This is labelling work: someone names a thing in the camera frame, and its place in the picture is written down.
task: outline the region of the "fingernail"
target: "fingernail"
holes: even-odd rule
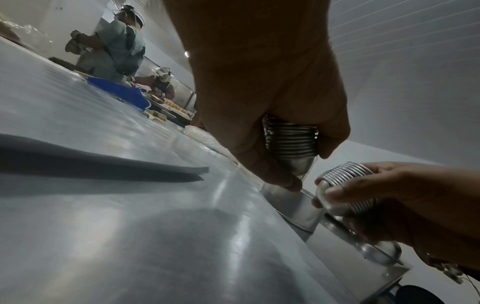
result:
[[[325,194],[328,196],[329,199],[335,201],[340,200],[345,196],[345,190],[342,186],[337,185],[325,190]]]

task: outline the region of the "hand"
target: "hand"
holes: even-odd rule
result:
[[[74,30],[70,33],[70,37],[72,37],[73,39],[76,39],[79,34],[81,34],[79,31]]]
[[[302,182],[267,153],[262,117],[316,126],[322,158],[349,136],[347,98],[329,46],[329,1],[232,1],[164,2],[190,53],[202,121],[245,168],[300,191]]]
[[[411,163],[365,166],[376,174],[326,191],[331,202],[380,200],[370,212],[344,219],[350,229],[369,243],[396,240],[431,257],[480,269],[479,173]]]

